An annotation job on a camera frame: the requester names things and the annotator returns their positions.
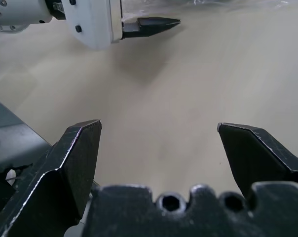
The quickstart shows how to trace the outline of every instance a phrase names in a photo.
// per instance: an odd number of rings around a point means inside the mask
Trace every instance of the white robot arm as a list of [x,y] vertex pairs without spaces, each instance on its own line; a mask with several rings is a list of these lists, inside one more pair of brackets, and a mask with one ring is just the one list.
[[122,22],[120,0],[0,0],[0,32],[17,33],[30,24],[66,20],[71,33],[95,50],[123,38],[147,37],[168,30],[180,20],[148,17]]

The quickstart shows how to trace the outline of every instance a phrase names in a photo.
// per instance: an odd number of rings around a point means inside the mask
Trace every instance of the table surface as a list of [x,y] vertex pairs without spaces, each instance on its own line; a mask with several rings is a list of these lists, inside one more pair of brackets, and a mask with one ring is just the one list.
[[298,156],[298,7],[177,16],[170,31],[101,52],[64,21],[0,34],[0,101],[50,144],[101,119],[95,180],[154,197],[196,183],[238,191],[218,122],[265,128]]

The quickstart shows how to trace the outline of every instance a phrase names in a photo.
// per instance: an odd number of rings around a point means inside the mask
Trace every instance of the black screw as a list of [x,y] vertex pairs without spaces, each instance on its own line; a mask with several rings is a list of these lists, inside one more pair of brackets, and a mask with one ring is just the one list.
[[75,26],[75,30],[76,30],[78,33],[82,32],[82,28],[81,28],[80,25]]

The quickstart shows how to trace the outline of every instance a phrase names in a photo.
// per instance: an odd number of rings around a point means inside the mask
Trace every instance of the black plastic part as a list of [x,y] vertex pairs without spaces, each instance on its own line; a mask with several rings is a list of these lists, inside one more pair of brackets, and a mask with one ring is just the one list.
[[83,237],[298,237],[298,184],[256,183],[254,206],[238,194],[191,189],[184,212],[152,203],[142,186],[95,189]]
[[298,158],[264,129],[220,123],[218,132],[233,177],[244,196],[254,182],[298,182]]
[[45,0],[49,13],[57,20],[65,20],[66,15],[59,10],[54,9],[54,3],[61,3],[61,0]]
[[119,0],[119,2],[120,2],[120,17],[121,18],[123,18],[123,4],[122,4],[122,2],[121,2],[121,0]]
[[123,24],[122,39],[153,36],[169,30],[180,23],[181,21],[178,19],[163,17],[138,18],[134,23]]
[[89,197],[101,135],[99,120],[69,127],[36,162],[0,213],[0,237],[63,237]]

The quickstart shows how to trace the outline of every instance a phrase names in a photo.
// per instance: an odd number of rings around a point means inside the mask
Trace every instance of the plastic sheet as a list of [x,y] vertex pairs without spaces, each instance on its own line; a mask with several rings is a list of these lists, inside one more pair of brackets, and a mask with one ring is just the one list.
[[298,0],[122,0],[124,19],[149,14],[163,14],[188,7],[218,6],[225,9],[281,8]]

